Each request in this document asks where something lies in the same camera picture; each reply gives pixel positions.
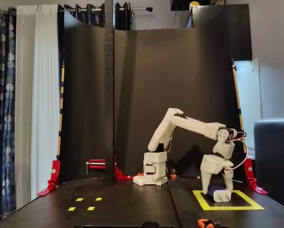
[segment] blue patterned curtain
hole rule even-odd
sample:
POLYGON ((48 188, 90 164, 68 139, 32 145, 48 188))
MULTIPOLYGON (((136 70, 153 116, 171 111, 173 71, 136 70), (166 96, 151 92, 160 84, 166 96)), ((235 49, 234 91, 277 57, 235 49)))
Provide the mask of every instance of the blue patterned curtain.
POLYGON ((16 209, 14 164, 16 10, 0 15, 0 213, 16 209))

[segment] red metal bracket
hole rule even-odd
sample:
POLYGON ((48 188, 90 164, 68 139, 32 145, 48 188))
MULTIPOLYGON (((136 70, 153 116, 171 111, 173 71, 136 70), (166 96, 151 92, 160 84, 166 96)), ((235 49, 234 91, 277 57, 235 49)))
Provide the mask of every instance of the red metal bracket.
MULTIPOLYGON (((105 159, 91 159, 88 162, 89 162, 88 167, 90 169, 101 169, 101 170, 106 169, 105 159)), ((133 177, 131 176, 125 176, 123 174, 123 171, 118 169, 115 158, 114 158, 114 178, 118 180, 132 180, 133 179, 133 177)))
POLYGON ((248 158, 244 162, 246 182, 248 186, 260 195, 265 195, 268 192, 257 186, 257 179, 254 177, 252 159, 248 158))
POLYGON ((90 159, 88 161, 89 169, 105 170, 105 159, 90 159))
POLYGON ((45 190, 37 193, 38 196, 45 196, 57 188, 60 170, 60 161, 53 161, 51 179, 48 181, 48 187, 45 190))

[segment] white curtain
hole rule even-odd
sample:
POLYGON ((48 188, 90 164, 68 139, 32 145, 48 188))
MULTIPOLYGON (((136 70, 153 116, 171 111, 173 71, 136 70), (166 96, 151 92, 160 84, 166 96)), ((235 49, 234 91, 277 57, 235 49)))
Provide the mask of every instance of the white curtain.
POLYGON ((15 186, 16 207, 31 200, 32 81, 37 6, 18 6, 16 22, 15 186))
POLYGON ((59 134, 59 50, 57 5, 37 10, 31 131, 31 198, 48 186, 59 134))
POLYGON ((18 6, 15 179, 17 208, 48 186, 58 149, 57 5, 18 6))

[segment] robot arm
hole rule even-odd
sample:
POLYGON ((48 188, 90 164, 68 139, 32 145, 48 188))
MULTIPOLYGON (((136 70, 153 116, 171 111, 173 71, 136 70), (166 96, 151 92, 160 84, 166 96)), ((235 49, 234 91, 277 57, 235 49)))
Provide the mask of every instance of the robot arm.
POLYGON ((237 131, 226 128, 219 123, 204 123, 183 115, 179 109, 169 108, 164 119, 153 134, 148 150, 144 154, 144 173, 133 178, 133 182, 142 186, 144 184, 162 185, 167 182, 165 175, 167 149, 170 147, 170 141, 176 127, 181 127, 189 131, 202 134, 207 138, 217 140, 213 148, 216 155, 204 155, 201 163, 201 177, 203 193, 207 194, 208 185, 212 174, 218 174, 224 170, 224 180, 226 187, 233 190, 233 171, 224 169, 233 164, 228 160, 232 157, 235 144, 230 141, 237 136, 237 131))
POLYGON ((163 121, 150 140, 148 150, 150 152, 166 151, 176 127, 181 127, 191 132, 202 134, 207 138, 218 140, 213 152, 221 154, 226 159, 232 157, 234 144, 232 142, 227 142, 227 140, 237 136, 236 130, 228 129, 221 123, 204 123, 186 117, 181 110, 175 108, 168 109, 163 121))

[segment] black pole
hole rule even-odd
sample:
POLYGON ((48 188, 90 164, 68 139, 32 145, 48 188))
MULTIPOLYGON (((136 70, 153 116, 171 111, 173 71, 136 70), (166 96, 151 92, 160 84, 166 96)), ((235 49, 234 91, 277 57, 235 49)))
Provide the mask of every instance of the black pole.
POLYGON ((114 0, 105 0, 106 180, 114 179, 114 0))

